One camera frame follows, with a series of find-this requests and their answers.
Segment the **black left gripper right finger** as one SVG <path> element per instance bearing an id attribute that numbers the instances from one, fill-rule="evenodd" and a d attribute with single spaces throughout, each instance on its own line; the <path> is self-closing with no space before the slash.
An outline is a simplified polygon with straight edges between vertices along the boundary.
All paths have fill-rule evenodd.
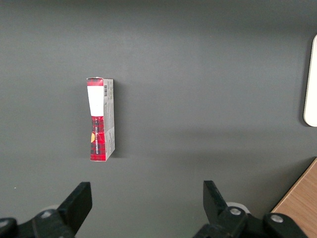
<path id="1" fill-rule="evenodd" d="M 215 183 L 203 183 L 203 206 L 209 221 L 195 238 L 306 238 L 307 235 L 290 217 L 267 213 L 258 219 L 237 206 L 229 206 Z"/>

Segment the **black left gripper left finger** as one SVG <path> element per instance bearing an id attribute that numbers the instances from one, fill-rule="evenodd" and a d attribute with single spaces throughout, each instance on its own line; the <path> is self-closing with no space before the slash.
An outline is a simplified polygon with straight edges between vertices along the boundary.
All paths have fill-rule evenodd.
<path id="1" fill-rule="evenodd" d="M 2 238 L 73 238 L 90 210 L 90 182 L 81 182 L 55 209 L 46 209 L 29 221 L 18 224 L 13 217 L 0 219 Z"/>

